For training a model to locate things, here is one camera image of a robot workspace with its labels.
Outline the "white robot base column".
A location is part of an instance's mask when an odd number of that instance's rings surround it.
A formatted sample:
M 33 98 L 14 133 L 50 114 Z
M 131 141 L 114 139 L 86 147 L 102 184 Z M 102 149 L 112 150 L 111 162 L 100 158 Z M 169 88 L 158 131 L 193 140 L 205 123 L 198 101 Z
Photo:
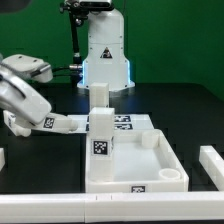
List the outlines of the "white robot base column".
M 89 13 L 88 55 L 82 66 L 81 89 L 93 83 L 108 83 L 111 92 L 135 86 L 124 54 L 124 18 L 117 9 Z

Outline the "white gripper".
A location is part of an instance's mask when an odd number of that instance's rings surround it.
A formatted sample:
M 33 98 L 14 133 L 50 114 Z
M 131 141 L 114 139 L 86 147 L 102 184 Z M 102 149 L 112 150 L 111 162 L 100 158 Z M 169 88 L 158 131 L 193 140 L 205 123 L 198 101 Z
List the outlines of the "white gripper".
M 50 103 L 24 80 L 0 72 L 0 107 L 39 124 L 51 112 Z

